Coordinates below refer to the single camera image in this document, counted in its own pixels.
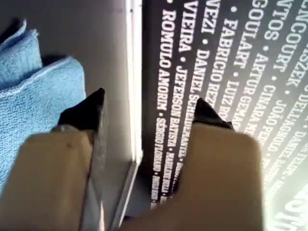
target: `blue microfiber cloth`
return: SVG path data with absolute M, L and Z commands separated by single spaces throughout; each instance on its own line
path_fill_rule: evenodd
M 19 84 L 42 68 L 38 33 L 21 28 L 0 45 L 0 90 Z
M 0 192 L 25 139 L 50 131 L 63 110 L 86 98 L 81 64 L 67 57 L 41 68 L 38 47 L 25 23 L 0 46 Z

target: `cloth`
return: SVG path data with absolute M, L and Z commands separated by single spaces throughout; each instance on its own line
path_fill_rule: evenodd
M 81 64 L 66 57 L 42 67 L 37 35 L 24 22 L 0 45 L 0 192 L 25 139 L 86 97 Z
M 16 86 L 42 68 L 38 33 L 20 29 L 0 45 L 0 90 Z

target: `beige plastic tool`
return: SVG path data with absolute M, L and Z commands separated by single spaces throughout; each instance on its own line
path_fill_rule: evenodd
M 21 147 L 0 199 L 0 230 L 77 231 L 92 152 L 87 133 L 53 132 Z M 195 123 L 177 194 L 121 231 L 262 231 L 258 144 Z
M 177 194 L 121 231 L 262 231 L 260 149 L 252 138 L 194 123 Z
M 0 230 L 77 231 L 91 153 L 86 132 L 30 137 L 1 196 Z

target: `gray surface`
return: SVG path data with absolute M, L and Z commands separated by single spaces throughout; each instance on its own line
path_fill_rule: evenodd
M 141 176 L 137 176 L 125 215 L 133 218 L 139 217 L 150 210 L 150 205 L 151 192 L 142 182 Z
M 106 225 L 115 213 L 131 158 L 124 10 L 124 0 L 2 0 L 0 7 L 1 31 L 13 17 L 26 18 L 28 27 L 39 32 L 43 55 L 74 56 L 84 67 L 87 93 L 106 89 Z

